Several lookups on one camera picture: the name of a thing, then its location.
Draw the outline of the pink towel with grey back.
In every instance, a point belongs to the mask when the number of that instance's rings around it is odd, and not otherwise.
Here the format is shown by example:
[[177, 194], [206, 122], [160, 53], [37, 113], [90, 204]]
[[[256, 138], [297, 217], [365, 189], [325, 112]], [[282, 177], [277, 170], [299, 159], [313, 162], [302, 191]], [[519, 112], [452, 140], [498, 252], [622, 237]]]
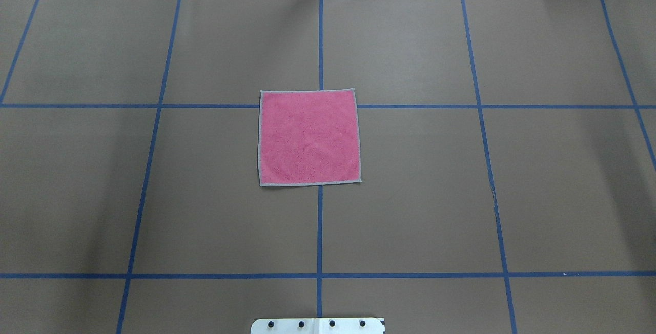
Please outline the pink towel with grey back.
[[257, 167], [261, 187], [361, 182], [354, 88], [262, 90]]

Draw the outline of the white mounting plate with bolts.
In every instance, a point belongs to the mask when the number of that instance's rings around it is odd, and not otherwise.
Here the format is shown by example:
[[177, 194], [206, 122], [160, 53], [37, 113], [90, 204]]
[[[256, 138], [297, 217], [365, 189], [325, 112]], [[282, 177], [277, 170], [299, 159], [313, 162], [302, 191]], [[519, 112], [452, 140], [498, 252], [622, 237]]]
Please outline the white mounting plate with bolts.
[[257, 319], [251, 333], [385, 333], [383, 318], [270, 318]]

